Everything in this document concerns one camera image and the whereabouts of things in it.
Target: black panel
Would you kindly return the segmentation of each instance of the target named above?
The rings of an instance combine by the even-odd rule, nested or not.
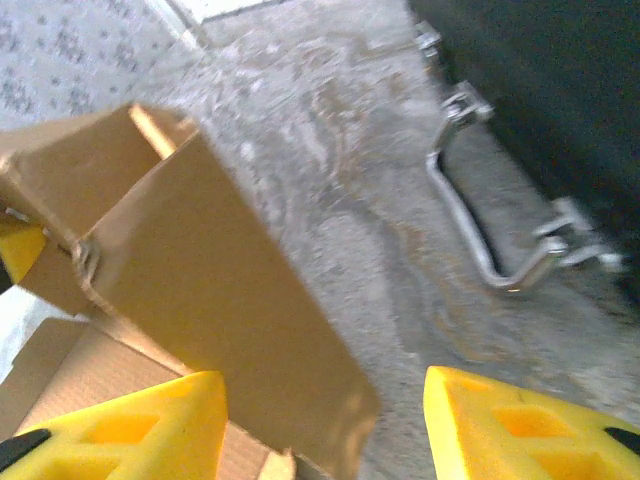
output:
[[[41,429],[0,443],[0,473],[42,445],[49,438],[51,438],[51,432]]]
[[[630,255],[640,293],[640,0],[408,0],[444,38],[453,81],[550,197],[571,195]]]
[[[605,428],[604,431],[611,435],[618,443],[624,445],[640,457],[640,435],[615,427]]]

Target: metal handle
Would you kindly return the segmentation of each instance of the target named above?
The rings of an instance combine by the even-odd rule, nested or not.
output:
[[[560,237],[545,236],[539,240],[536,249],[513,275],[505,276],[498,272],[487,241],[473,215],[441,168],[444,151],[455,135],[467,125],[476,121],[486,121],[492,114],[491,106],[484,102],[469,84],[462,83],[457,88],[458,93],[443,105],[447,115],[427,156],[427,175],[471,250],[484,283],[494,290],[510,294],[530,290],[558,267],[568,252],[568,245]]]

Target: dirty floor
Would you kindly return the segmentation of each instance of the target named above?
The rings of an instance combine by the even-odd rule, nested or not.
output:
[[[425,174],[440,94],[402,1],[290,0],[203,30],[202,48],[173,44],[128,97],[200,121],[379,389],[361,478],[435,478],[429,365],[640,425],[640,323],[606,278],[566,270],[516,299],[481,286]],[[515,268],[548,200],[482,127],[448,161]]]

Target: metal clamp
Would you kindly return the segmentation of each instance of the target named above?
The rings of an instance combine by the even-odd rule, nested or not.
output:
[[[498,272],[488,243],[473,215],[442,169],[445,150],[451,146],[458,132],[473,123],[489,120],[493,108],[467,82],[456,86],[455,93],[444,102],[443,108],[446,117],[427,156],[426,170],[471,250],[473,261],[486,285],[500,292],[520,293],[538,285],[556,268],[576,266],[591,259],[599,260],[607,272],[624,271],[622,256],[607,246],[571,199],[562,198],[553,202],[558,217],[533,232],[539,242],[522,266],[510,276]],[[570,251],[564,238],[552,236],[562,229],[567,229],[575,237],[578,248]]]
[[[71,262],[83,283],[91,285],[100,262],[100,249],[91,239],[80,240],[71,248]]]

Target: open cardboard box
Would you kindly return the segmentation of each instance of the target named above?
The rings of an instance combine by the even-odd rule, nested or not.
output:
[[[90,324],[49,318],[0,386],[0,435],[8,438],[44,420],[189,373],[128,322],[99,313]],[[217,478],[294,480],[296,466],[293,456],[269,449],[229,422]]]
[[[20,285],[222,372],[231,421],[299,476],[356,477],[377,394],[192,121],[127,105],[2,133],[0,155],[0,199],[50,235]]]

